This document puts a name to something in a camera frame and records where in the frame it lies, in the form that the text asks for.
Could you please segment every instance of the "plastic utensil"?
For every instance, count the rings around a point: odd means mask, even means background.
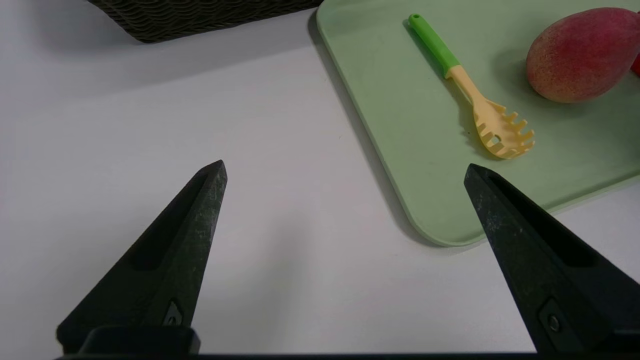
[[[441,64],[445,79],[453,78],[471,102],[476,129],[484,147],[502,159],[513,159],[529,152],[536,142],[531,140],[533,130],[524,134],[521,132],[527,121],[515,122],[518,113],[506,115],[504,106],[485,98],[458,59],[422,16],[412,14],[409,24]]]

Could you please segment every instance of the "mango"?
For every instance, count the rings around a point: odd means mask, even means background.
[[[640,14],[597,8],[549,26],[527,55],[527,78],[540,95],[581,102],[609,91],[640,53]]]

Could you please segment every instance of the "red object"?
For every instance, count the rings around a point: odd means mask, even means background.
[[[640,76],[640,55],[636,58],[636,62],[631,65],[631,70],[633,70],[638,76]]]

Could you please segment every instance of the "dark woven basket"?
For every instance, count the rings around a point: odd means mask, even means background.
[[[322,0],[89,0],[142,42],[229,28],[320,5]]]

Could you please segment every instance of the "white table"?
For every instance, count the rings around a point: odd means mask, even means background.
[[[56,326],[220,158],[202,352],[533,350],[487,242],[408,224],[313,15],[142,45],[84,1],[0,4],[0,357],[58,356]],[[635,185],[559,218],[640,279],[638,213]]]

